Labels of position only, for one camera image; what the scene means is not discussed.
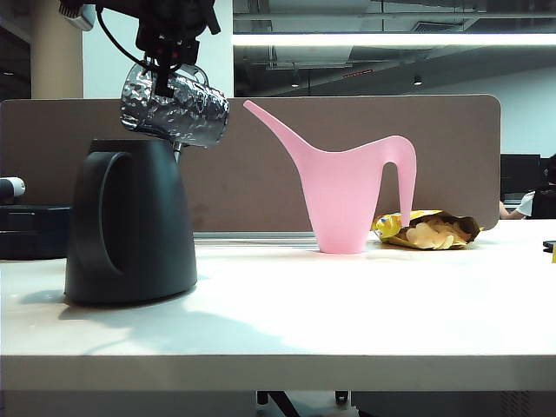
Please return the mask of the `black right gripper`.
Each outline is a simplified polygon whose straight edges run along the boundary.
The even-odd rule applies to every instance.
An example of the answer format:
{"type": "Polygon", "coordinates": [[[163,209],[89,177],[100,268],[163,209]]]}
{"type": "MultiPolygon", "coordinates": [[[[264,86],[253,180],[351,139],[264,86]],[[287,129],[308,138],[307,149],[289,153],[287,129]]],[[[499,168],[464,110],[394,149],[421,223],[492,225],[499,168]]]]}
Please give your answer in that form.
{"type": "Polygon", "coordinates": [[[142,73],[155,69],[151,58],[155,59],[158,62],[156,94],[170,97],[169,65],[195,64],[200,45],[197,37],[204,30],[213,35],[221,32],[214,5],[213,1],[96,1],[95,10],[107,38],[136,63],[139,59],[109,32],[102,13],[108,9],[138,20],[136,47],[144,53],[142,73]]]}

